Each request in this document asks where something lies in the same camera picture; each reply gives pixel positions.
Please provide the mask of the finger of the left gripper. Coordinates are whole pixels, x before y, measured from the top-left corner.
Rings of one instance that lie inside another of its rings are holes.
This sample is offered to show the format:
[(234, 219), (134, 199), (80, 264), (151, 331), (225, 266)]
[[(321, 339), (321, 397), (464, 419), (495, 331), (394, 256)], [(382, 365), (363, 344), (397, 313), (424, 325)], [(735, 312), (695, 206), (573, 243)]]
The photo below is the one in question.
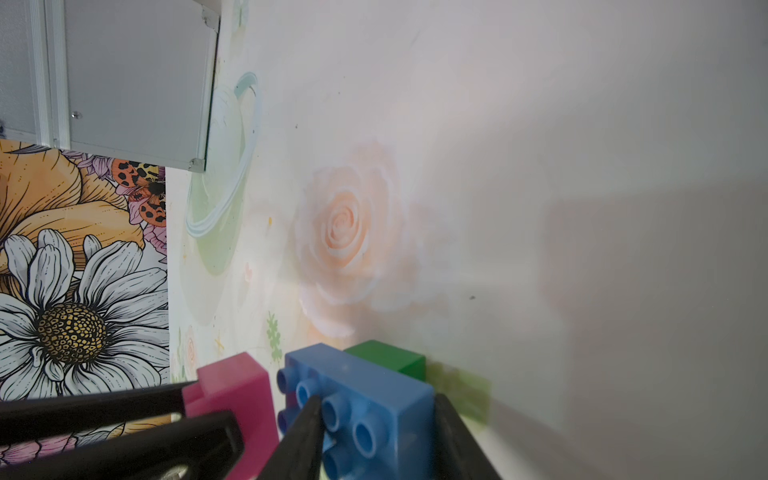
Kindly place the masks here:
[(172, 384), (103, 394), (3, 402), (1, 443), (45, 439), (65, 433), (182, 413), (182, 389)]
[(3, 479), (224, 479), (245, 451), (235, 416), (215, 412), (3, 468)]

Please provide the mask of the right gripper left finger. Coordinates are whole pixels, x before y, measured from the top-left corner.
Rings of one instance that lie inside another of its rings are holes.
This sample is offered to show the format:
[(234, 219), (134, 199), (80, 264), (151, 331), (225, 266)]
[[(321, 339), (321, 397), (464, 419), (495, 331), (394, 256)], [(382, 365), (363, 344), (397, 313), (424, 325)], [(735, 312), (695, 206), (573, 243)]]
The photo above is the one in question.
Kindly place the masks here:
[(271, 455), (258, 480), (318, 480), (325, 425), (322, 398), (312, 396)]

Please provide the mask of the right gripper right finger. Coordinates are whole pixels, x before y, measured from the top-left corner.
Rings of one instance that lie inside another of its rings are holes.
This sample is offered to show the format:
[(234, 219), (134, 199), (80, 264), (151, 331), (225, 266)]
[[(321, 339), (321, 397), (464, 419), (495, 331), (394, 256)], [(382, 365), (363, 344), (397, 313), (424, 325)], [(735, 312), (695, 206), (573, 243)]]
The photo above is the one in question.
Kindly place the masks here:
[(501, 479), (445, 394), (435, 396), (434, 421), (436, 479)]

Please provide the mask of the pink lego brick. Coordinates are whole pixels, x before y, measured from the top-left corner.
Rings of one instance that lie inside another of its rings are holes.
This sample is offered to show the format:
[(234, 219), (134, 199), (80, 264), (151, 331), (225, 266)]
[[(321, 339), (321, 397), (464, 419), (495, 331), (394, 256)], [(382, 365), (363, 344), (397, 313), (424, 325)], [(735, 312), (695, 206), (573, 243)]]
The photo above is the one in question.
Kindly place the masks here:
[(187, 417), (230, 411), (244, 441), (244, 453), (228, 475), (254, 479), (277, 448), (279, 435), (270, 377), (244, 352), (197, 370), (197, 380), (182, 389)]

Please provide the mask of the light blue long lego brick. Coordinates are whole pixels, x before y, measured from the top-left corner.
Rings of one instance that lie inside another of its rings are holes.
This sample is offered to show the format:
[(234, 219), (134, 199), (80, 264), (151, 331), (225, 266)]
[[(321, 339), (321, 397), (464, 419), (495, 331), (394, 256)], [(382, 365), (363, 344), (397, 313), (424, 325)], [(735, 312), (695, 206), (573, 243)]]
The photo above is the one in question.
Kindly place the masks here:
[(434, 477), (434, 388), (323, 343), (285, 355), (276, 384), (285, 435), (321, 399), (322, 461), (330, 479)]

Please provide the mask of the green lego brick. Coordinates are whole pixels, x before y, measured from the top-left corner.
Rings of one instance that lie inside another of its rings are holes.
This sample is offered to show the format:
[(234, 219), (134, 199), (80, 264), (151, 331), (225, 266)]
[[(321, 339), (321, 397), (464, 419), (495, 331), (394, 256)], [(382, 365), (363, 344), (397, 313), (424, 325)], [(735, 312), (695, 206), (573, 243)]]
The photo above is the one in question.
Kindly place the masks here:
[(345, 352), (373, 364), (425, 382), (427, 361), (424, 355), (377, 340), (368, 340), (345, 349)]

